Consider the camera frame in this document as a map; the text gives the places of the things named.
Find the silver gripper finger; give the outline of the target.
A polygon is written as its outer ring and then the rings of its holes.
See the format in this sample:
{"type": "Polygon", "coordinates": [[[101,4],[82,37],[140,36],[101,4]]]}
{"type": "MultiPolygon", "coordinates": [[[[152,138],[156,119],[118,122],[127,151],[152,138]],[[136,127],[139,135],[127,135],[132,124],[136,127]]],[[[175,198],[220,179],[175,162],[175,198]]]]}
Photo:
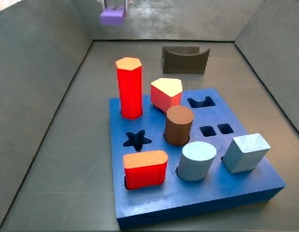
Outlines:
{"type": "Polygon", "coordinates": [[[124,10],[128,10],[129,2],[128,0],[124,0],[124,10]]]}
{"type": "Polygon", "coordinates": [[[102,6],[102,9],[106,8],[106,0],[100,0],[101,1],[101,6],[102,6]]]}

